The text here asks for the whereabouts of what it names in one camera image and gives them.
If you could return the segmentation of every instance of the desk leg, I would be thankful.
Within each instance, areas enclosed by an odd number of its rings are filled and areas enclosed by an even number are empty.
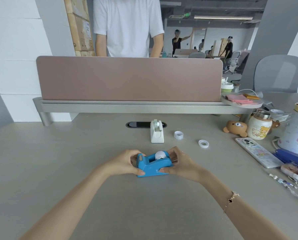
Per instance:
[[[36,106],[37,112],[41,118],[41,121],[44,126],[48,126],[52,124],[52,119],[50,113],[46,113],[43,111],[43,107],[41,105],[41,97],[33,98],[34,104]]]
[[[248,113],[242,114],[239,121],[248,124],[251,114],[253,113],[253,109],[249,109]]]

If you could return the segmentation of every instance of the doorway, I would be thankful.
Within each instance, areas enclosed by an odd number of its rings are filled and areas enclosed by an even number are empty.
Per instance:
[[[199,44],[205,37],[206,28],[193,28],[192,31],[193,35],[191,37],[190,49],[193,49],[194,47],[199,49]]]

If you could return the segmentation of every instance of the blue tape dispenser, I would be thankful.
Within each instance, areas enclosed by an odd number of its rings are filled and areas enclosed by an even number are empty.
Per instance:
[[[172,162],[169,154],[166,151],[159,151],[150,156],[139,154],[137,157],[137,168],[145,172],[145,175],[138,177],[156,176],[167,173],[159,172],[160,168],[172,167]]]

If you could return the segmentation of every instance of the metal desk rail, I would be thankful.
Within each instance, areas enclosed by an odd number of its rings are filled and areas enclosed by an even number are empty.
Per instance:
[[[148,101],[60,101],[33,99],[43,125],[52,124],[50,113],[137,113],[137,114],[243,114],[244,121],[253,109],[222,102],[148,102]]]

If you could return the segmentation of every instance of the phone case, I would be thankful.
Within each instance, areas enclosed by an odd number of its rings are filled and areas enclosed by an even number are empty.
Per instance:
[[[265,168],[277,168],[284,164],[249,137],[236,138],[235,141]]]

